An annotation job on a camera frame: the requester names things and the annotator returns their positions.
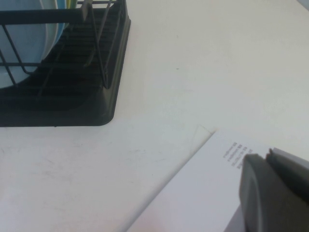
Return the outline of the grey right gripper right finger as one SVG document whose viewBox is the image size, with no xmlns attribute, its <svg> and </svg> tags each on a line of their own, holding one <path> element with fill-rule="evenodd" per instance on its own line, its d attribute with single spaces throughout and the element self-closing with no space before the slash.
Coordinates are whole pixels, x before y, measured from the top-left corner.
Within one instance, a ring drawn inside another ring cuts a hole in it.
<svg viewBox="0 0 309 232">
<path fill-rule="evenodd" d="M 267 163 L 296 195 L 309 194 L 309 162 L 278 148 L 270 149 Z"/>
</svg>

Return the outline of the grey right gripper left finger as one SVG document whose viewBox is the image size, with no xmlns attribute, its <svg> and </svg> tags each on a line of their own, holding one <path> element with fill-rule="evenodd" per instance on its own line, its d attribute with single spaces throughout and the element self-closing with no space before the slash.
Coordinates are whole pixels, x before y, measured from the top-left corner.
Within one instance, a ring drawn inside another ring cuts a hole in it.
<svg viewBox="0 0 309 232">
<path fill-rule="evenodd" d="M 309 195 L 294 194 L 267 163 L 246 155 L 239 199 L 247 232 L 307 232 Z"/>
</svg>

